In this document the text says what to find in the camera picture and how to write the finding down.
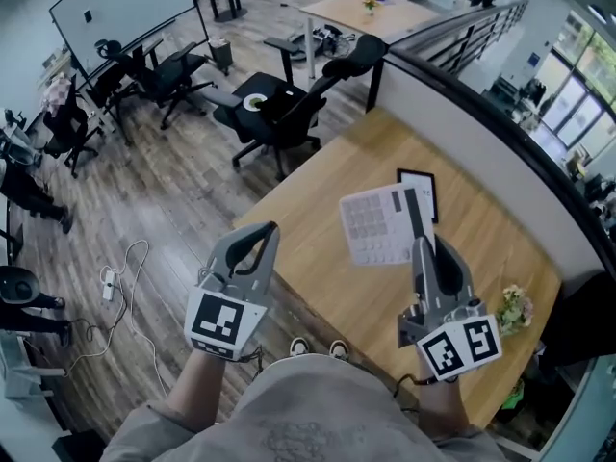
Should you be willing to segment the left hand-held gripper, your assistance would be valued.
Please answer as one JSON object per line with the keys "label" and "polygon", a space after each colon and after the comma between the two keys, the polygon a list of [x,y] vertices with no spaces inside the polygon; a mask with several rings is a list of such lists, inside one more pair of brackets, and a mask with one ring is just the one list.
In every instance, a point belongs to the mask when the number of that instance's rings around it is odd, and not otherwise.
{"label": "left hand-held gripper", "polygon": [[271,305],[279,241],[273,221],[245,225],[218,240],[189,292],[184,335],[192,347],[226,361],[242,360]]}

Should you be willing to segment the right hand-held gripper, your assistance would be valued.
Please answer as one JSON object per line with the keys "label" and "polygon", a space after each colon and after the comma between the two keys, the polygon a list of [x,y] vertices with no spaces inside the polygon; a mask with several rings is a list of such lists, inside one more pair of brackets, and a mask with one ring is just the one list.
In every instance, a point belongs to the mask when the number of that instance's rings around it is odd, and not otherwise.
{"label": "right hand-held gripper", "polygon": [[501,358],[496,318],[475,294],[470,268],[447,242],[434,237],[424,198],[404,190],[414,238],[413,291],[417,301],[398,315],[398,346],[414,346],[429,382],[450,380]]}

